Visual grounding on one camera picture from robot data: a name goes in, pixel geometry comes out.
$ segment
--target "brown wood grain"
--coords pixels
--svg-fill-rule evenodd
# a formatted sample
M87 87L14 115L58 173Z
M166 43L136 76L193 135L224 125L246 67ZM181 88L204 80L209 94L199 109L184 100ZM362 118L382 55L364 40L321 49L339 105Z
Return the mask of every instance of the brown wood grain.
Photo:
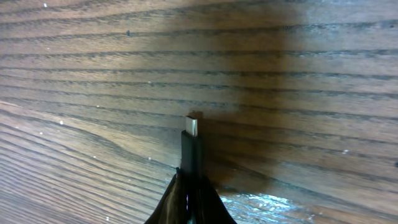
M189 113L237 222L398 222L397 2L45 3L0 2L0 223L143 223Z

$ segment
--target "black object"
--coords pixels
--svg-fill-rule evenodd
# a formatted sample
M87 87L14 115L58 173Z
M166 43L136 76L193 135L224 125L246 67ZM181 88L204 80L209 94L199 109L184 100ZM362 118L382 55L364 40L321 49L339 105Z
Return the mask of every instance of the black object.
M181 145L181 168L177 168L177 174L145 224L236 224L203 175L203 148L196 119L187 117Z

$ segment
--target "exposed metal tip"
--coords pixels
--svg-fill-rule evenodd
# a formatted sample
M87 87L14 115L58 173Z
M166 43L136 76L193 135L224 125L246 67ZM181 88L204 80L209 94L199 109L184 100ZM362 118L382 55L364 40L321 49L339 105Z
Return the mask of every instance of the exposed metal tip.
M198 136L198 120L190 116L186 116L185 130L194 137Z

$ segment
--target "wooden background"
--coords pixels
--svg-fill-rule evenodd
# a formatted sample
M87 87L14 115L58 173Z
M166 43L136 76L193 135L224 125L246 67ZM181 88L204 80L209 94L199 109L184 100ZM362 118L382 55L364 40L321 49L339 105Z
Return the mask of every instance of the wooden background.
M0 223L143 223L188 113L237 222L398 222L397 1L43 1L0 1Z

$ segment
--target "wooden table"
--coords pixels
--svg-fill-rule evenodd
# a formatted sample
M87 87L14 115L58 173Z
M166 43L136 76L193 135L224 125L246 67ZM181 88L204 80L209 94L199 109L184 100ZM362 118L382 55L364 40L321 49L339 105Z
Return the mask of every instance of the wooden table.
M143 223L189 113L238 223L398 222L398 2L0 2L0 223Z

